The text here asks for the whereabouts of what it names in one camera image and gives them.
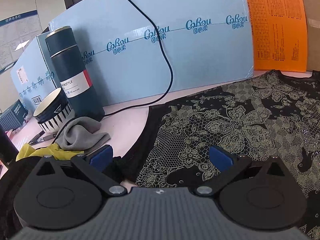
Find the blue grey device box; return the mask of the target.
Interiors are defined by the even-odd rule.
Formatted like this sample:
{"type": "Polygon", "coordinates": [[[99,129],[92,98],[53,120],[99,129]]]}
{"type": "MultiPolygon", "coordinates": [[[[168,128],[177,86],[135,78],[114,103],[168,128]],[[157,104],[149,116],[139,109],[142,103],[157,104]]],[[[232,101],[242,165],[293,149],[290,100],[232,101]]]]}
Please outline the blue grey device box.
{"type": "Polygon", "coordinates": [[[23,103],[17,100],[1,114],[0,125],[3,131],[15,130],[23,125],[25,117],[28,115],[23,103]]]}

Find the striped ceramic bowl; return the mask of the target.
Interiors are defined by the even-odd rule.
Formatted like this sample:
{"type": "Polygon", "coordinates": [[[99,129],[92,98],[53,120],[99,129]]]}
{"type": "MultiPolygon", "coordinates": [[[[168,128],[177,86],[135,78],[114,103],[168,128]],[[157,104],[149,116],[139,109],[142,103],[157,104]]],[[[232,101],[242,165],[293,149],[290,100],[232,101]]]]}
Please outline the striped ceramic bowl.
{"type": "Polygon", "coordinates": [[[47,134],[59,131],[72,111],[72,107],[62,88],[57,88],[49,93],[37,106],[33,117],[38,125],[47,134]]]}

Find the orange cardboard box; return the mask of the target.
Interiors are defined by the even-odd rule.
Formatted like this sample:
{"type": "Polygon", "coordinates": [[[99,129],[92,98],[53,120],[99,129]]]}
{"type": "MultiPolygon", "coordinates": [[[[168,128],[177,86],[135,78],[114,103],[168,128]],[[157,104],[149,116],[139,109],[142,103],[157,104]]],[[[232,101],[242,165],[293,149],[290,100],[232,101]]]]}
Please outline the orange cardboard box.
{"type": "Polygon", "coordinates": [[[303,0],[247,0],[255,70],[306,72],[308,33],[303,0]]]}

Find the yellow cloth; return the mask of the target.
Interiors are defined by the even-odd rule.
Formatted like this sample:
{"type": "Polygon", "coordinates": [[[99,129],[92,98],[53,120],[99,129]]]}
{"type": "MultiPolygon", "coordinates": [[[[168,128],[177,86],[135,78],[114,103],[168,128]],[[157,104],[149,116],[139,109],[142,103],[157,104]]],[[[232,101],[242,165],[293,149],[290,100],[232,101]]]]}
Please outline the yellow cloth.
{"type": "Polygon", "coordinates": [[[16,161],[27,157],[44,157],[45,155],[52,155],[57,160],[70,160],[71,157],[77,154],[84,154],[84,151],[65,151],[61,149],[57,143],[35,149],[26,143],[20,149],[16,161]]]}

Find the small light blue box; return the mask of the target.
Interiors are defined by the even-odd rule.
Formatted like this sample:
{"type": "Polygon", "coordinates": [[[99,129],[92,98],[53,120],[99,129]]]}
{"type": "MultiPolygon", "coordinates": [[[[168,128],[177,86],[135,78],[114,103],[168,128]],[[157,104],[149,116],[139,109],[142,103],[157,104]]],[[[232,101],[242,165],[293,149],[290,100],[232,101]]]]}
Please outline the small light blue box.
{"type": "Polygon", "coordinates": [[[45,42],[46,36],[47,33],[37,35],[10,72],[21,102],[31,112],[61,86],[45,42]]]}

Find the grey cloth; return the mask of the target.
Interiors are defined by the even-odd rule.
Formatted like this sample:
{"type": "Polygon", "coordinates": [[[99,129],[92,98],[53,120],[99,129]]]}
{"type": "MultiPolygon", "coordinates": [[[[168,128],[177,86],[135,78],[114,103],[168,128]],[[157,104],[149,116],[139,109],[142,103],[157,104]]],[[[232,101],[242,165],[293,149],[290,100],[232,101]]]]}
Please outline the grey cloth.
{"type": "Polygon", "coordinates": [[[107,132],[99,132],[101,122],[82,116],[68,120],[59,130],[54,143],[64,151],[84,151],[91,153],[107,143],[111,136],[107,132]]]}

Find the black lace patterned garment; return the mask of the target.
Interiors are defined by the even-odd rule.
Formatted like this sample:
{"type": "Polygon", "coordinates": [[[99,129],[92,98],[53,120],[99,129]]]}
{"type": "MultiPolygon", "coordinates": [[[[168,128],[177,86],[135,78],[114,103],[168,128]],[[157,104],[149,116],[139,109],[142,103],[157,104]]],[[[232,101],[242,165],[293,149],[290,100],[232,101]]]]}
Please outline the black lace patterned garment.
{"type": "Polygon", "coordinates": [[[140,187],[196,185],[220,173],[212,146],[255,161],[279,157],[308,201],[298,226],[319,239],[318,71],[297,78],[271,70],[151,106],[120,168],[140,187]]]}

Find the brown cardboard box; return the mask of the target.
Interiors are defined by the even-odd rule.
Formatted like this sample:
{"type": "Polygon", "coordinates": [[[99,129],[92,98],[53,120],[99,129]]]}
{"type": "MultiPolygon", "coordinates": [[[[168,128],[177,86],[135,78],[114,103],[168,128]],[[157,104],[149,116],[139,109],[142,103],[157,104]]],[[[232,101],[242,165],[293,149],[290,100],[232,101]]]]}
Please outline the brown cardboard box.
{"type": "Polygon", "coordinates": [[[319,0],[303,0],[308,32],[307,70],[319,71],[319,0]]]}

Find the black garment pile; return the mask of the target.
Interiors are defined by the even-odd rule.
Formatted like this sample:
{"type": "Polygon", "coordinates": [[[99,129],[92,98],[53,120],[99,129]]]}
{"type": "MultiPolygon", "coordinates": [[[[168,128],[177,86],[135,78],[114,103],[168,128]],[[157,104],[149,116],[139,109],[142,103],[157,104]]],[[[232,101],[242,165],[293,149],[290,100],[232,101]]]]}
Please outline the black garment pile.
{"type": "Polygon", "coordinates": [[[14,209],[14,199],[41,157],[27,157],[15,163],[1,179],[1,239],[9,239],[22,228],[14,209]]]}

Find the large light blue box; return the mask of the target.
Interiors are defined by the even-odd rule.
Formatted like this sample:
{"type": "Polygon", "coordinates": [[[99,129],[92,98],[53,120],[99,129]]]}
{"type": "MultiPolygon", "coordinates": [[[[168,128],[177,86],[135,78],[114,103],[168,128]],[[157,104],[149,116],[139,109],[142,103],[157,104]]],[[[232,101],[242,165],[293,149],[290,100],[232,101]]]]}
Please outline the large light blue box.
{"type": "Polygon", "coordinates": [[[64,26],[104,105],[253,74],[247,0],[82,0],[64,26]]]}

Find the black pen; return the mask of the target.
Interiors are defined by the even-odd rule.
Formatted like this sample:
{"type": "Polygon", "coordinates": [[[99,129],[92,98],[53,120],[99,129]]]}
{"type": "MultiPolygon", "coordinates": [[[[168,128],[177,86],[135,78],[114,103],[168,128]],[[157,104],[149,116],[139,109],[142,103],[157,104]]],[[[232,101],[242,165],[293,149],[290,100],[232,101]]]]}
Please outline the black pen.
{"type": "Polygon", "coordinates": [[[56,133],[55,133],[55,134],[49,134],[49,135],[44,136],[44,131],[41,131],[40,133],[38,133],[37,135],[35,135],[35,137],[33,137],[33,138],[28,142],[28,144],[29,144],[29,145],[36,145],[36,144],[39,144],[39,143],[41,143],[41,142],[54,139],[55,137],[56,137],[56,133]]]}

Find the black steel thermos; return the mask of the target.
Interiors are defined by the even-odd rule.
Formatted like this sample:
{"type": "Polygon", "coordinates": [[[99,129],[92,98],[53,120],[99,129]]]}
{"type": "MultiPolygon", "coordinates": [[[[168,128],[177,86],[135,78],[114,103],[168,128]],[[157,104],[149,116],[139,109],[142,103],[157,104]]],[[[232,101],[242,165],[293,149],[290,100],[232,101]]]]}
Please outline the black steel thermos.
{"type": "Polygon", "coordinates": [[[11,168],[16,161],[18,150],[7,134],[0,128],[0,158],[6,168],[11,168]]]}

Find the dark teal thermos bottle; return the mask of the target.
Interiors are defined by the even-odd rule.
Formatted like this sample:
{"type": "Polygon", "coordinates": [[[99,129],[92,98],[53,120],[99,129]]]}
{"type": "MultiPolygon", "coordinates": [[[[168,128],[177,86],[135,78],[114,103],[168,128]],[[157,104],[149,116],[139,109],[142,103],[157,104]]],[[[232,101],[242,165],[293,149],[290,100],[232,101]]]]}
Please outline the dark teal thermos bottle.
{"type": "Polygon", "coordinates": [[[57,78],[75,111],[75,116],[87,116],[101,121],[103,106],[93,87],[71,27],[65,26],[49,33],[45,42],[57,78]]]}

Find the wall notice board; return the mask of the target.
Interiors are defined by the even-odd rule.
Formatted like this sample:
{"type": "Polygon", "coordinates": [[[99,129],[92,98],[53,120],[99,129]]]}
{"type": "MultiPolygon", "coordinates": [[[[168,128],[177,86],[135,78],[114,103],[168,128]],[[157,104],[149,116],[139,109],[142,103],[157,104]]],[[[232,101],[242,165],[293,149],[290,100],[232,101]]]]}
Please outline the wall notice board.
{"type": "Polygon", "coordinates": [[[37,10],[1,20],[1,72],[12,67],[28,44],[41,33],[37,10]]]}

